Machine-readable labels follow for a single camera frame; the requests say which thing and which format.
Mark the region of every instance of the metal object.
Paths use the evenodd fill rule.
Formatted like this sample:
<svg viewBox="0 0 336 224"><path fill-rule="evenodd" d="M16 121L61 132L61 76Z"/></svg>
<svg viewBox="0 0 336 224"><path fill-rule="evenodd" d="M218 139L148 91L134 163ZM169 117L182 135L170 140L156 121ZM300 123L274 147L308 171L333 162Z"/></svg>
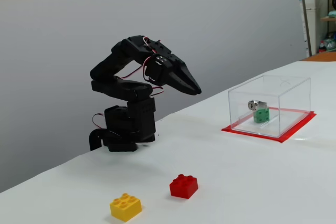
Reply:
<svg viewBox="0 0 336 224"><path fill-rule="evenodd" d="M247 106L252 111L257 111L259 109L266 109L267 108L267 102L261 102L257 100L252 100L247 103Z"/></svg>

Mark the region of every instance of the shelf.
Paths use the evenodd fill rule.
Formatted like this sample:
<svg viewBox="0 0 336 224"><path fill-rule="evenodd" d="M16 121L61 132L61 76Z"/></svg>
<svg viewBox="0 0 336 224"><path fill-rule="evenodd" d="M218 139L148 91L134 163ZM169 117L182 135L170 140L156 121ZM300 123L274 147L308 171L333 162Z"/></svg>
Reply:
<svg viewBox="0 0 336 224"><path fill-rule="evenodd" d="M329 17L324 17L324 18L321 18L321 21L335 21L336 22L336 18L329 18Z"/></svg>

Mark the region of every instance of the red lego brick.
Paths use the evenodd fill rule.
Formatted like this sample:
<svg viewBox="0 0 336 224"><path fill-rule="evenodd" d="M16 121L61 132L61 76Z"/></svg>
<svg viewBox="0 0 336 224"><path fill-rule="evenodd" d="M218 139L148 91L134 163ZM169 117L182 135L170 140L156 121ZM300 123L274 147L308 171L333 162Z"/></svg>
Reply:
<svg viewBox="0 0 336 224"><path fill-rule="evenodd" d="M189 199L198 189L197 178L180 174L169 187L172 196Z"/></svg>

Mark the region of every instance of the gray wall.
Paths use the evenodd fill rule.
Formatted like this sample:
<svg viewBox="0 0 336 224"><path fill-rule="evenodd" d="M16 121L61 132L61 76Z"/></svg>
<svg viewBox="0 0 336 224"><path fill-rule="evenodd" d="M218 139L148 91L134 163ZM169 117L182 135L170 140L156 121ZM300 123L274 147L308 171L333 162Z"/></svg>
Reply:
<svg viewBox="0 0 336 224"><path fill-rule="evenodd" d="M119 40L161 39L200 84L166 88L160 119L302 59L301 22L298 0L1 0L0 191L89 150L91 116L125 104L90 89Z"/></svg>

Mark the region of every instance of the white table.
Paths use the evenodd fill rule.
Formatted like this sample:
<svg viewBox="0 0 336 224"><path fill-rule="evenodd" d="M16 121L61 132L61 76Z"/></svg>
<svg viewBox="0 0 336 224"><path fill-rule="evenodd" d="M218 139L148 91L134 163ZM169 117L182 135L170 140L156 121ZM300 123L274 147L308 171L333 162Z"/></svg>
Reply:
<svg viewBox="0 0 336 224"><path fill-rule="evenodd" d="M0 223L122 223L109 203L126 192L143 205L129 223L335 224L336 63L269 73L312 78L317 116L283 144L222 132L223 91L157 122L156 141L134 153L101 148L1 193ZM170 196L180 173L198 179L189 200Z"/></svg>

